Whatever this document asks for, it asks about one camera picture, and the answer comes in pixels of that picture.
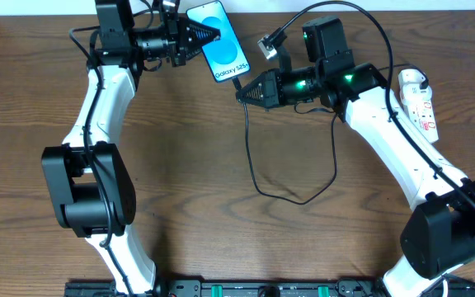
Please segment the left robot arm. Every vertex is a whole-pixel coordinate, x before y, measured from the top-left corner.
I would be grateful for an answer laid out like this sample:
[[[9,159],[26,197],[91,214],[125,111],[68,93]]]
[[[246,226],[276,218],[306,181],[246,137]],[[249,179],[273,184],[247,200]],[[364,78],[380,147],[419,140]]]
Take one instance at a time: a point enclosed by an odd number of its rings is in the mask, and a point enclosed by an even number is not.
[[[67,296],[170,294],[134,228],[136,194],[118,143],[141,75],[163,61],[182,66],[220,37],[218,29],[181,16],[178,7],[176,1],[148,2],[146,12],[160,22],[139,28],[129,2],[96,3],[98,25],[82,51],[87,94],[73,128],[60,145],[44,150],[41,165],[59,225],[90,243],[113,278],[72,280]]]

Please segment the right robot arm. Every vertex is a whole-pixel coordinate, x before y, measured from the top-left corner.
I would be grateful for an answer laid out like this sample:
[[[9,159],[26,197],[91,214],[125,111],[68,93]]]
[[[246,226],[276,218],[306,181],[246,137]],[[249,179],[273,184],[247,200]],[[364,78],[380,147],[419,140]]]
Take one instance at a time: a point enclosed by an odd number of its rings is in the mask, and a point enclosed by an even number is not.
[[[319,99],[378,154],[412,210],[402,231],[402,257],[380,281],[379,294],[421,296],[441,286],[475,259],[475,180],[446,160],[416,128],[396,97],[392,77],[372,64],[356,64],[341,21],[334,16],[303,26],[310,66],[293,68],[279,28],[258,45],[279,67],[237,92],[245,106],[274,109]]]

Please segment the blue Samsung Galaxy smartphone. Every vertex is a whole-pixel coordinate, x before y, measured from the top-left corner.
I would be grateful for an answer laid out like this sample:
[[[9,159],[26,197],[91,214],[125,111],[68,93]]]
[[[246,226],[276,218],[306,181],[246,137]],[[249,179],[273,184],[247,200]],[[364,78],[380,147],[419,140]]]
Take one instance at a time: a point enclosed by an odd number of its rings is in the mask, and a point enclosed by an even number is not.
[[[214,81],[222,83],[251,70],[239,39],[220,1],[207,2],[190,8],[186,15],[192,21],[220,31],[220,37],[202,47]]]

